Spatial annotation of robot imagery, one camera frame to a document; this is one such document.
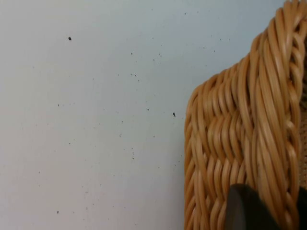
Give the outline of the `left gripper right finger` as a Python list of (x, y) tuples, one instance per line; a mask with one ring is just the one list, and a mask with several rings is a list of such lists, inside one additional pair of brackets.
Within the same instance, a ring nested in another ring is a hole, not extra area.
[(299, 229), (307, 230), (307, 190), (303, 187), (299, 188), (297, 209), (299, 213)]

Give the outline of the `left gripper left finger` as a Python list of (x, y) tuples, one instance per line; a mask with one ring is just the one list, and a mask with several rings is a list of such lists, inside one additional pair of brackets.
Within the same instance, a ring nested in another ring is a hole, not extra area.
[(249, 185), (230, 186), (225, 216), (226, 230), (279, 230), (280, 227)]

